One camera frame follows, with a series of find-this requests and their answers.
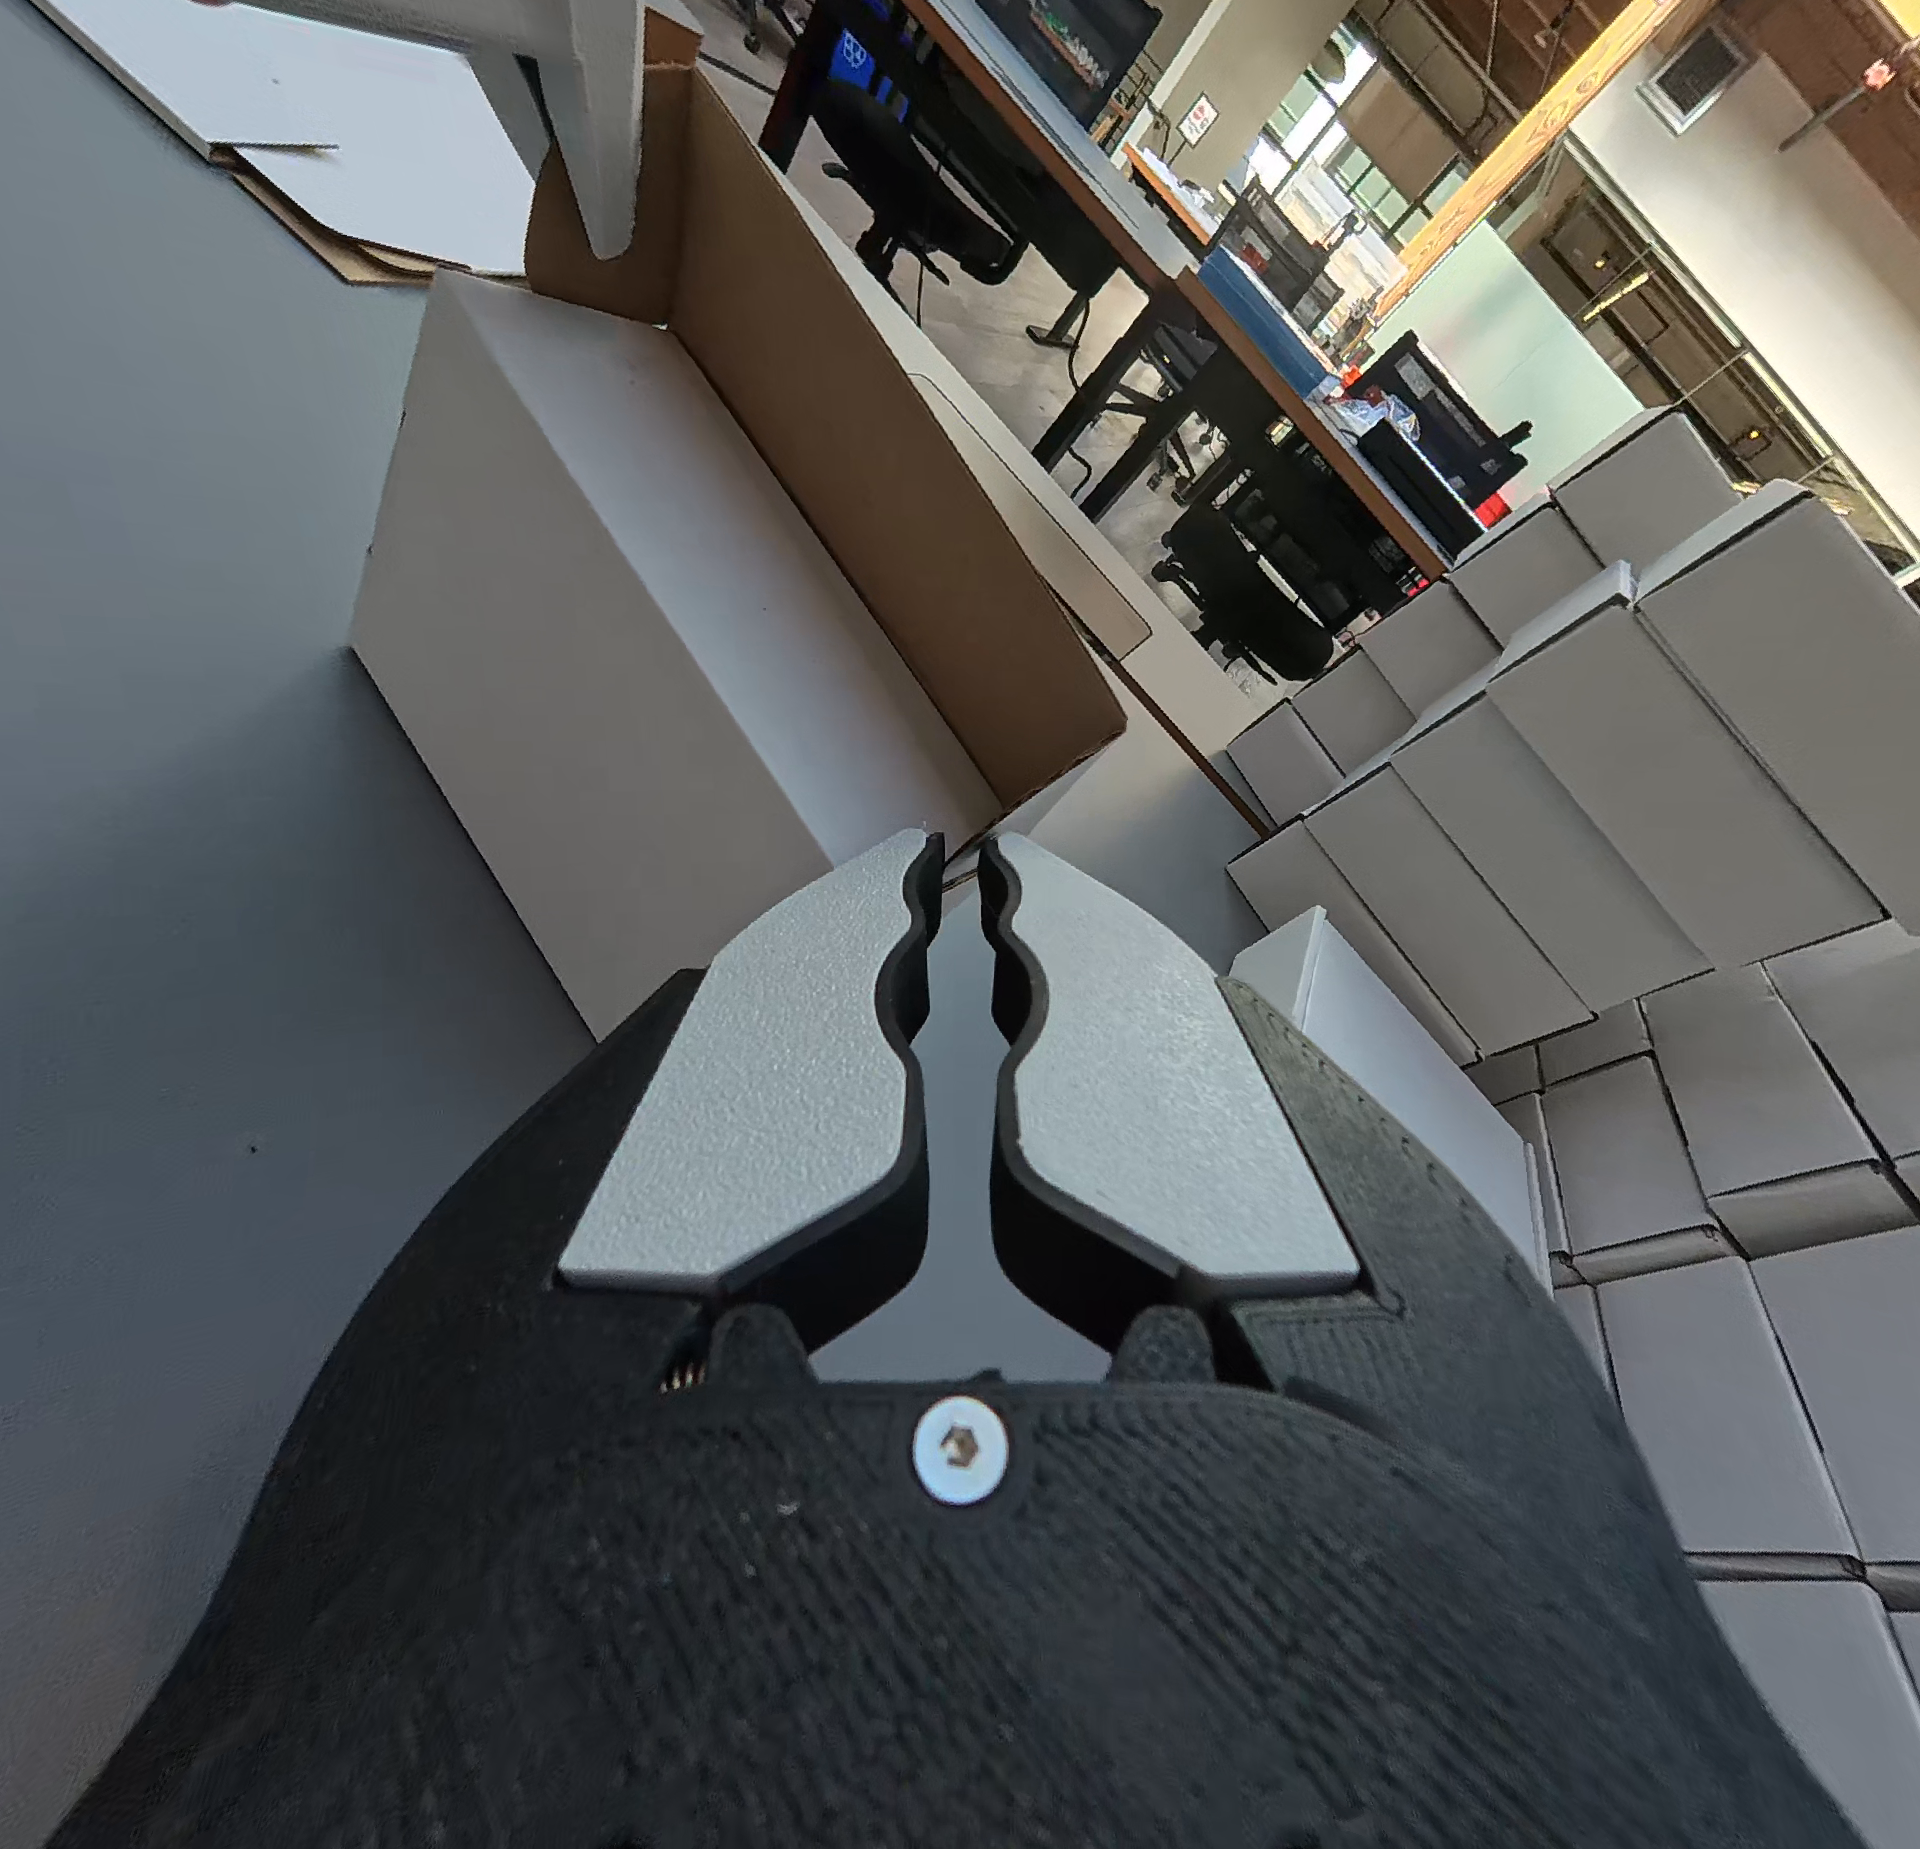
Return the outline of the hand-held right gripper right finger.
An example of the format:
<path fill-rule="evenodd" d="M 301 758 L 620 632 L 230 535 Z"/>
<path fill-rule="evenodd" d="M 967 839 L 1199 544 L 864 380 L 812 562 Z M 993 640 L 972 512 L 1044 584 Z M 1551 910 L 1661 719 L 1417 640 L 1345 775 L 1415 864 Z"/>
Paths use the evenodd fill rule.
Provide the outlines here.
<path fill-rule="evenodd" d="M 1029 1298 L 1318 1298 L 1358 1260 L 1214 967 L 996 834 L 977 860 L 1007 1039 L 996 1252 Z"/>

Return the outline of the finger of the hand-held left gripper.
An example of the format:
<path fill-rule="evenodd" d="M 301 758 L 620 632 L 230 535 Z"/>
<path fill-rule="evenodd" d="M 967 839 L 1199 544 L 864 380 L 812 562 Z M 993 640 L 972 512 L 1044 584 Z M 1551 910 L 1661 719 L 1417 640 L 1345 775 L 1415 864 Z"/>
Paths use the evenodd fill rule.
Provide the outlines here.
<path fill-rule="evenodd" d="M 633 243 L 644 0 L 226 0 L 467 53 L 515 146 L 549 138 L 589 248 Z"/>

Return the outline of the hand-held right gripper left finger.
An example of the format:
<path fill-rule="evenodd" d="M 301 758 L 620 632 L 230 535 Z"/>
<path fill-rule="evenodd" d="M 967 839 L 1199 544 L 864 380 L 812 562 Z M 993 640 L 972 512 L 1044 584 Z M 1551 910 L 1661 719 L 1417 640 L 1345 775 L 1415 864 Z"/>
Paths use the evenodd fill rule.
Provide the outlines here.
<path fill-rule="evenodd" d="M 914 1034 L 941 834 L 903 829 L 709 967 L 558 1272 L 668 1298 L 897 1298 L 926 1252 Z"/>

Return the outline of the white cardboard box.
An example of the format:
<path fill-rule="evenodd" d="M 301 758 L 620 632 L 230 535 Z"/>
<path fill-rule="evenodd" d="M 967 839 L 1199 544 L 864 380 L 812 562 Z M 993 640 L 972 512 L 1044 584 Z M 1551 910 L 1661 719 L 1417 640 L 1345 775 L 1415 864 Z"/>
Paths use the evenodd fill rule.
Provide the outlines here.
<path fill-rule="evenodd" d="M 1143 611 L 695 64 L 633 245 L 558 151 L 527 286 L 435 280 L 353 651 L 597 1039 L 804 882 L 1126 726 Z"/>

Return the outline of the blue flat box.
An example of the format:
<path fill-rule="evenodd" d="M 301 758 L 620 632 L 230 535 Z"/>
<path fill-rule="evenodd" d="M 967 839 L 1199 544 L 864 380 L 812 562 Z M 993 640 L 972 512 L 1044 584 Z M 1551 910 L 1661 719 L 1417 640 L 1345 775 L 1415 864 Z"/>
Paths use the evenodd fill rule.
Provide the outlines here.
<path fill-rule="evenodd" d="M 1322 349 L 1301 334 L 1282 298 L 1233 248 L 1214 248 L 1197 266 L 1197 280 L 1225 304 L 1250 344 L 1301 391 L 1311 395 L 1336 380 Z"/>

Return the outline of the flat white cardboard sheet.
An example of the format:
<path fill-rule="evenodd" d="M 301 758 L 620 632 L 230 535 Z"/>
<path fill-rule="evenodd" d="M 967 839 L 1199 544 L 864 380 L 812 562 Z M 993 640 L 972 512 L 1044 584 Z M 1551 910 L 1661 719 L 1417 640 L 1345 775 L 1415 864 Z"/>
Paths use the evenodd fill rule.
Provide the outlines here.
<path fill-rule="evenodd" d="M 518 278 L 533 175 L 441 46 L 187 0 L 30 0 L 199 157 L 357 243 Z"/>

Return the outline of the black office chair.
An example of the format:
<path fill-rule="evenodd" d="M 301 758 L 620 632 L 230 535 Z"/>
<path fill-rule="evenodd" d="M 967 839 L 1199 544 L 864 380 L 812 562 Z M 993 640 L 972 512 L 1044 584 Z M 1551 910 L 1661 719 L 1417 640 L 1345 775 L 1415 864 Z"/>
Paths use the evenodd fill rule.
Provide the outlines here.
<path fill-rule="evenodd" d="M 1197 640 L 1248 662 L 1270 681 L 1310 681 L 1334 658 L 1334 635 L 1304 611 L 1214 504 L 1195 502 L 1163 535 L 1155 584 L 1177 584 L 1197 606 Z"/>
<path fill-rule="evenodd" d="M 977 215 L 920 151 L 903 120 L 891 117 L 877 100 L 816 104 L 813 120 L 831 151 L 827 175 L 847 180 L 872 213 L 855 251 L 881 286 L 891 284 L 901 251 L 937 280 L 948 280 L 948 275 L 935 266 L 935 255 L 948 255 L 987 286 L 1007 280 L 1021 266 L 1027 243 Z"/>

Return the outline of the wooden edged office desk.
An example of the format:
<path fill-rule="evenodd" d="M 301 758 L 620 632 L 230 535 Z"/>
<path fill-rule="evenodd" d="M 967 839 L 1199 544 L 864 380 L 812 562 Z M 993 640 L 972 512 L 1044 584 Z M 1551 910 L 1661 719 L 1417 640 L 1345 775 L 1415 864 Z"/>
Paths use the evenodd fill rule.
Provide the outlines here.
<path fill-rule="evenodd" d="M 847 20 L 861 10 L 861 0 L 813 4 L 842 10 Z M 896 4 L 920 28 L 923 57 L 903 129 L 977 215 L 1036 248 L 1082 297 L 1097 297 L 1117 270 L 1146 297 L 1149 286 L 1195 268 L 1190 251 L 996 28 L 983 4 Z M 823 81 L 830 53 L 831 36 L 808 33 L 804 20 L 762 129 L 762 150 L 775 167 L 791 165 L 808 129 L 820 131 L 816 104 L 867 95 Z"/>
<path fill-rule="evenodd" d="M 1358 455 L 1355 440 L 1327 421 L 1276 365 L 1282 316 L 1225 298 L 1204 280 L 1199 268 L 1184 268 L 1176 280 L 1146 289 L 1131 325 L 1118 329 L 1117 344 L 1093 360 L 1065 407 L 1036 443 L 1041 467 L 1055 467 L 1117 405 L 1122 380 L 1146 359 L 1166 327 L 1197 329 L 1214 349 L 1172 391 L 1155 395 L 1140 407 L 1137 437 L 1078 502 L 1091 519 L 1117 504 L 1188 418 L 1204 414 L 1217 421 L 1217 411 L 1225 407 L 1229 421 L 1223 421 L 1223 431 L 1233 440 L 1266 437 L 1276 421 L 1290 421 L 1295 434 L 1327 463 L 1334 481 L 1393 535 L 1417 576 L 1437 584 L 1452 571 L 1452 556 L 1390 481 Z"/>

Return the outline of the black computer monitor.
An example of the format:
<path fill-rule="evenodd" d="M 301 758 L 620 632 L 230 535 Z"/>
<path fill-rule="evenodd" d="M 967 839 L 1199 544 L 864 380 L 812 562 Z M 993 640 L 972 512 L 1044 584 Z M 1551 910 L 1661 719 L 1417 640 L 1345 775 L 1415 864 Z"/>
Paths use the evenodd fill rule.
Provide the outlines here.
<path fill-rule="evenodd" d="M 1146 0 L 977 4 L 1084 131 L 1093 131 L 1163 20 L 1163 10 Z"/>

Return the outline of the pile of white folded boxes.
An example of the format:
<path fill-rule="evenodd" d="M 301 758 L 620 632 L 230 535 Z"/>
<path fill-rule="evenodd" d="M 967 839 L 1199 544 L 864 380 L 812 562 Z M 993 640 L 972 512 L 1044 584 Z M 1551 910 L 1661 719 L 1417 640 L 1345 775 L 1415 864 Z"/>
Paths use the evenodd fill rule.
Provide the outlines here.
<path fill-rule="evenodd" d="M 1643 411 L 1229 745 L 1301 1025 L 1549 1269 L 1701 1596 L 1917 1846 L 1917 606 Z"/>

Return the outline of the black equipment case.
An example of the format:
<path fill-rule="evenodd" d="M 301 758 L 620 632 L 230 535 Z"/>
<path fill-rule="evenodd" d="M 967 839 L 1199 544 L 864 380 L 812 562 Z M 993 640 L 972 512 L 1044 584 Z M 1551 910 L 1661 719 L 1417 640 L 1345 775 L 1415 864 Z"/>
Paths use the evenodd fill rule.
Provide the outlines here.
<path fill-rule="evenodd" d="M 1428 467 L 1449 485 L 1449 491 L 1475 516 L 1475 530 L 1466 516 L 1442 512 L 1437 489 L 1426 489 L 1413 467 L 1387 463 L 1383 450 L 1361 437 L 1361 453 L 1376 459 L 1376 467 L 1396 484 L 1396 491 L 1422 516 L 1433 516 L 1428 528 L 1452 556 L 1458 556 L 1478 533 L 1495 528 L 1509 512 L 1506 485 L 1526 470 L 1526 447 L 1533 437 L 1533 421 L 1495 434 L 1493 425 L 1466 399 L 1466 391 L 1442 370 L 1439 359 L 1426 349 L 1415 329 L 1396 337 L 1377 351 L 1366 370 L 1347 384 L 1347 395 L 1361 403 L 1400 403 L 1417 425 L 1402 443 L 1426 455 Z"/>

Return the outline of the yellow ceiling beam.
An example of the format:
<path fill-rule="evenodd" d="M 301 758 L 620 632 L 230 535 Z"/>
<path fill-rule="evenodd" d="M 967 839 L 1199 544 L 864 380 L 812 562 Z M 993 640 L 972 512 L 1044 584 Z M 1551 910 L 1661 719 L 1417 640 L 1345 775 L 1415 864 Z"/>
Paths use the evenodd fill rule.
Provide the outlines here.
<path fill-rule="evenodd" d="M 1917 0 L 1417 0 L 1447 33 L 1485 33 L 1481 83 L 1506 129 L 1469 144 L 1470 175 L 1426 223 L 1402 303 L 1466 233 L 1521 185 L 1570 125 L 1643 58 L 1674 61 L 1705 28 L 1727 28 L 1743 53 L 1774 58 L 1810 106 L 1784 146 L 1843 129 L 1843 146 L 1894 207 L 1917 223 L 1917 159 L 1901 175 L 1861 151 L 1861 109 L 1891 94 L 1917 104 Z"/>

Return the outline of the wall air vent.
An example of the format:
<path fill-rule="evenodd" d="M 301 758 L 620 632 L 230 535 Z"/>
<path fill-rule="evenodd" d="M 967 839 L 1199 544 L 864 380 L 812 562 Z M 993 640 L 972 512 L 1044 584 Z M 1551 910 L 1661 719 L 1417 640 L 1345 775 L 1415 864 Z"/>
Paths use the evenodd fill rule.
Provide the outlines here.
<path fill-rule="evenodd" d="M 1688 135 L 1748 69 L 1756 57 L 1723 20 L 1692 28 L 1639 83 L 1639 100 L 1668 129 Z"/>

